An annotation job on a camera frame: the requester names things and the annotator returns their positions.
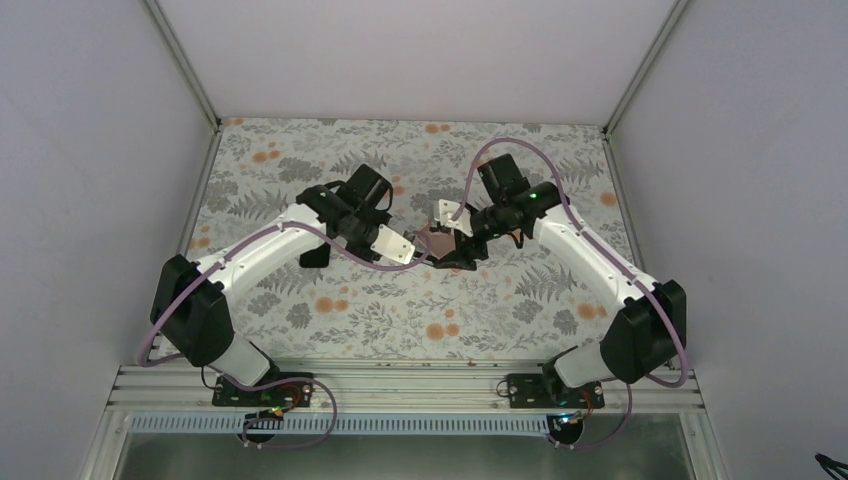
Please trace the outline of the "pink phone case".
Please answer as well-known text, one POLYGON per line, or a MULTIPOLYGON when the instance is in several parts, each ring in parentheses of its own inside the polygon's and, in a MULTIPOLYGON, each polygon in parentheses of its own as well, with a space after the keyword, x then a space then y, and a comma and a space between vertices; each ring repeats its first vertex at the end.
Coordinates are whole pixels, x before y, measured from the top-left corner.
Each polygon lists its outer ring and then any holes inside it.
POLYGON ((429 256, 435 259, 441 259, 456 250, 453 231, 434 231, 429 223, 417 231, 415 238, 420 250, 429 249, 429 256))

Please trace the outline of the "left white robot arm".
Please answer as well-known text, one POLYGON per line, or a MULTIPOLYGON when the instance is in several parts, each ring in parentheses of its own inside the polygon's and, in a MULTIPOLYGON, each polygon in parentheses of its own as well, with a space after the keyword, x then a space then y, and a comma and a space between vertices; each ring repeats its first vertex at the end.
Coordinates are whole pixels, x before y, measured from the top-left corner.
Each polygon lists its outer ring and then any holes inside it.
POLYGON ((348 180, 305 189, 283 212, 246 238, 191 261, 183 255, 162 268, 150 321, 195 367, 211 367, 233 383, 254 387, 275 364, 237 333, 230 308, 243 293, 296 259, 303 268, 329 263, 331 243, 366 263, 381 257, 406 264, 411 244, 388 227, 391 183, 367 165, 348 180))

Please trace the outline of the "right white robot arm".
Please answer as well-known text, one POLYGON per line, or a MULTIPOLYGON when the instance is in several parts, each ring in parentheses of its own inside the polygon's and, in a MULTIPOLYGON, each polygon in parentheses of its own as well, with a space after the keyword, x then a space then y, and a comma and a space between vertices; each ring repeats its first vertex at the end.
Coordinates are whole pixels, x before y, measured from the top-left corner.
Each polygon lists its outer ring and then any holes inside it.
POLYGON ((541 382, 552 398, 603 380, 633 384, 673 357, 685 357, 687 299, 679 283, 660 283, 627 262, 585 223, 559 186, 531 184, 511 155, 476 172, 490 205, 476 209, 445 199, 432 204, 432 229, 451 233, 455 242, 435 267, 473 270, 487 258, 490 241, 510 236, 521 247, 532 239, 574 270, 614 316, 599 342, 542 365, 541 382))

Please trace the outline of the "black phone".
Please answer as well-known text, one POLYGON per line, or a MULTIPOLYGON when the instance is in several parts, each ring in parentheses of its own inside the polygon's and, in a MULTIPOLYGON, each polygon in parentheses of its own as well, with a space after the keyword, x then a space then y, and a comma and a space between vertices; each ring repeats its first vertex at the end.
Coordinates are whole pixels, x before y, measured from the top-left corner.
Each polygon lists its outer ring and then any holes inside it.
POLYGON ((300 255, 298 264, 304 269, 323 269, 327 268, 330 263, 332 247, 324 243, 321 246, 309 250, 300 255))

